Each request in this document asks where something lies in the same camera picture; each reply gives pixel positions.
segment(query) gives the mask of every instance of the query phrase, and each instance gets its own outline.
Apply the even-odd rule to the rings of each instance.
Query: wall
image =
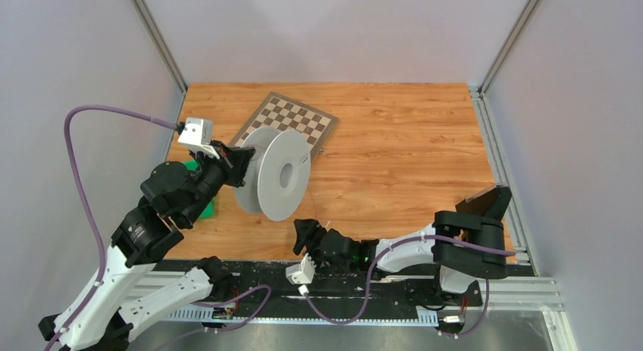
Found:
[[[582,350],[640,349],[641,0],[544,0],[488,97]]]
[[[64,147],[86,103],[175,120],[181,95],[129,0],[0,0],[0,349],[42,349],[98,266]],[[170,132],[90,112],[72,122],[80,173],[104,238],[162,161]]]
[[[190,82],[480,84],[526,0],[146,0]]]

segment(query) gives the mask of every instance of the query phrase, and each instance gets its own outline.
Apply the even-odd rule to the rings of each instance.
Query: chessboard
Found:
[[[310,157],[314,160],[337,126],[337,122],[339,119],[332,114],[271,92],[230,144],[241,146],[251,132],[264,126],[274,127],[279,131],[297,130],[306,138]]]

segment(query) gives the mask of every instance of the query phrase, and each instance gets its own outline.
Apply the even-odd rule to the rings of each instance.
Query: white spool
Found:
[[[310,150],[295,130],[280,133],[273,127],[254,130],[242,147],[252,146],[255,155],[248,166],[246,185],[234,190],[244,211],[273,220],[289,218],[299,207],[310,178]]]

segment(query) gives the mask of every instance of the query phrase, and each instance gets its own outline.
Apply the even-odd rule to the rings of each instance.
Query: spool center hole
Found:
[[[288,163],[284,165],[279,173],[279,184],[281,188],[286,188],[290,185],[290,182],[293,181],[293,165]]]

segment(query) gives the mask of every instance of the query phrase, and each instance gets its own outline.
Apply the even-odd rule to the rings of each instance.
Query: gray floor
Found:
[[[477,314],[470,311],[468,324]],[[159,322],[133,342],[131,350],[151,350],[199,325]],[[308,326],[249,324],[228,334],[197,334],[164,350],[351,351],[373,350],[552,350],[540,312],[491,312],[478,331],[460,340],[419,327]]]

